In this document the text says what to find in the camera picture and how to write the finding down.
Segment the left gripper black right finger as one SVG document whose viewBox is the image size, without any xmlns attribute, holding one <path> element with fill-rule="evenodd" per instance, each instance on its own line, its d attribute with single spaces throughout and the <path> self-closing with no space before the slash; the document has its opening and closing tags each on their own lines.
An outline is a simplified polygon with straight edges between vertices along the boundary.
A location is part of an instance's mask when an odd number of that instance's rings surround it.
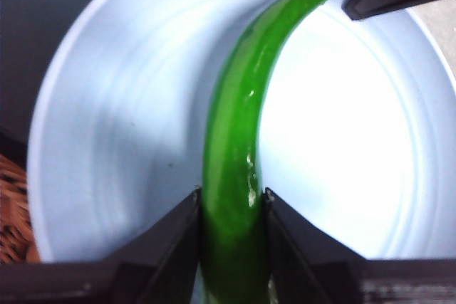
<svg viewBox="0 0 456 304">
<path fill-rule="evenodd" d="M 279 303 L 362 303 L 353 267 L 363 257 L 323 232 L 267 188 L 264 221 Z"/>
</svg>

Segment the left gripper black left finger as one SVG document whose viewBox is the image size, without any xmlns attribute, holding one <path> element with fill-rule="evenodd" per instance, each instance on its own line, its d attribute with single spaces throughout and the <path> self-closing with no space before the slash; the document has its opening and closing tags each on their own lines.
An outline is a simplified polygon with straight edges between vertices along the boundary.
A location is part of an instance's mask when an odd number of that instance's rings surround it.
<svg viewBox="0 0 456 304">
<path fill-rule="evenodd" d="M 118 264 L 109 303 L 189 303 L 200 243 L 196 189 L 147 231 L 106 258 Z"/>
</svg>

